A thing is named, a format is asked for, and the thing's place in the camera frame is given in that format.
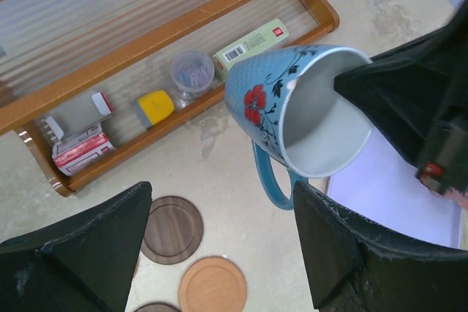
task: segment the clear plastic cup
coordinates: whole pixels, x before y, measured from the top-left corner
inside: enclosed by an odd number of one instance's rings
[[[182,99],[196,99],[206,93],[213,82],[213,61],[201,51],[186,51],[172,60],[170,74]]]

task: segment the green box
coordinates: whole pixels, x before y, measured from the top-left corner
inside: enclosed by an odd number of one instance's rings
[[[279,19],[272,20],[257,28],[214,54],[213,62],[216,76],[225,82],[227,74],[234,64],[278,46],[289,35],[286,26]]]

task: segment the mug handle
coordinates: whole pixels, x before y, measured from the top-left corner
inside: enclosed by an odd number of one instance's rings
[[[252,147],[254,148],[255,165],[257,166],[258,176],[260,177],[263,189],[265,189],[268,198],[278,208],[282,210],[292,210],[294,208],[293,191],[295,182],[305,181],[308,183],[309,180],[288,169],[287,172],[289,173],[291,181],[291,196],[289,198],[286,197],[279,188],[278,182],[276,182],[270,156],[253,141]]]

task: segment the red flower pattern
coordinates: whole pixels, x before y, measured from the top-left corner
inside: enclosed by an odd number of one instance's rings
[[[249,119],[254,126],[260,125],[262,118],[260,116],[260,110],[263,110],[266,106],[266,92],[263,90],[263,84],[254,86],[250,91],[247,91],[244,97],[245,116]]]

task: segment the barcode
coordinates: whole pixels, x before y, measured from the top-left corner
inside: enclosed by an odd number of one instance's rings
[[[227,51],[226,53],[222,54],[226,58],[227,62],[234,60],[235,58],[241,56],[246,52],[246,48],[242,44],[234,47],[233,49]]]

